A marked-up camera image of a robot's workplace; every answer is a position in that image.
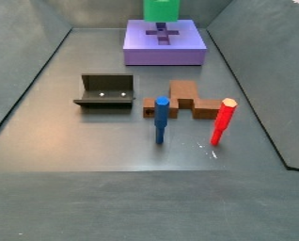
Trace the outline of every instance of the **purple platform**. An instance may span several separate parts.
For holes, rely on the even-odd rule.
[[[202,65],[205,45],[192,20],[160,24],[129,20],[124,38],[125,65]]]

